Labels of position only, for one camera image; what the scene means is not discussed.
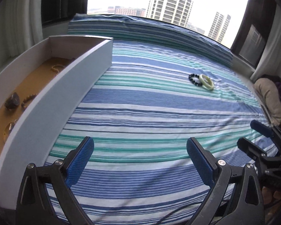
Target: open drawer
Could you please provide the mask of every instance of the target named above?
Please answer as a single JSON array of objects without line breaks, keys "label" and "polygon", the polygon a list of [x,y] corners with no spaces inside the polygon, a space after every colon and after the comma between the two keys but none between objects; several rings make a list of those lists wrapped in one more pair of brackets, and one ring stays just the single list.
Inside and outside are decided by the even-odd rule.
[{"label": "open drawer", "polygon": [[[42,166],[77,105],[111,66],[112,38],[54,36],[36,44],[0,73],[0,206],[16,208],[16,200],[27,164]],[[52,70],[59,64],[60,73]],[[37,96],[15,110],[7,110],[6,99],[14,92],[20,102]],[[17,119],[6,142],[6,123]]]}]

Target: blue gripper pad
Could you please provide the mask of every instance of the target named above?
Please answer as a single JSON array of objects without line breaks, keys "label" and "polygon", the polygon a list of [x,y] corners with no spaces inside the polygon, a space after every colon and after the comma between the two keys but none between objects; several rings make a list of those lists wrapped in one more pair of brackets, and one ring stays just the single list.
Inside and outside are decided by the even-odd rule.
[{"label": "blue gripper pad", "polygon": [[215,185],[214,173],[217,169],[216,159],[209,151],[204,150],[194,137],[187,140],[186,150],[203,183],[213,187]]},{"label": "blue gripper pad", "polygon": [[94,140],[92,138],[88,138],[67,168],[67,178],[65,183],[68,188],[78,182],[78,179],[80,178],[87,162],[92,156],[93,151]]},{"label": "blue gripper pad", "polygon": [[272,129],[270,127],[265,126],[264,124],[258,122],[257,120],[252,120],[250,123],[251,129],[259,132],[263,136],[270,138],[273,136]]}]

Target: black beaded bracelet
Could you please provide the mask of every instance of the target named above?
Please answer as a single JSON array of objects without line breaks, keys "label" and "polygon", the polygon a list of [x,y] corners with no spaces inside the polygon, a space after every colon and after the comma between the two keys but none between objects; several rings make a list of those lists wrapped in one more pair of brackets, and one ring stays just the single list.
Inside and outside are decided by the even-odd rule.
[{"label": "black beaded bracelet", "polygon": [[191,83],[193,83],[194,85],[196,86],[203,86],[203,84],[201,82],[196,82],[193,78],[199,78],[199,76],[197,74],[194,74],[194,73],[191,73],[189,76],[188,76],[188,79]]}]

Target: gold bracelet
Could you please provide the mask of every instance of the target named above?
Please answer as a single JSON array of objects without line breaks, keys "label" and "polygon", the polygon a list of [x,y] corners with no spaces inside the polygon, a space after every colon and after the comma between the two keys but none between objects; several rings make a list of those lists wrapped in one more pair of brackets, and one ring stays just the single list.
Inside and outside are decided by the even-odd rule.
[{"label": "gold bracelet", "polygon": [[21,107],[25,110],[27,108],[27,106],[25,105],[25,103],[27,103],[28,101],[33,100],[35,97],[37,96],[37,94],[32,94],[27,96],[21,103]]},{"label": "gold bracelet", "polygon": [[14,126],[16,125],[17,121],[18,120],[16,119],[13,122],[10,122],[10,123],[8,123],[8,125],[6,125],[6,127],[3,131],[3,141],[4,141],[4,143],[6,142],[8,136],[10,135],[10,133],[11,133],[12,129],[14,128]]},{"label": "gold bracelet", "polygon": [[57,74],[60,73],[60,71],[57,69],[57,67],[60,67],[60,68],[62,68],[62,69],[65,68],[65,66],[64,66],[64,65],[61,65],[61,64],[57,64],[57,65],[52,66],[52,67],[51,67],[51,70],[54,71],[54,72],[57,72]]}]

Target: pale green bangle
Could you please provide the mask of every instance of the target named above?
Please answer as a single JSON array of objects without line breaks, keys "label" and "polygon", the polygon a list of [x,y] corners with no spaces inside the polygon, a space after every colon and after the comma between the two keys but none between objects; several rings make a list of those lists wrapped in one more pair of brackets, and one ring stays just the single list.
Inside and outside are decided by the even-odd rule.
[{"label": "pale green bangle", "polygon": [[208,90],[212,91],[214,89],[213,81],[208,76],[206,76],[204,74],[200,74],[199,80],[201,81],[203,86],[205,86]]}]

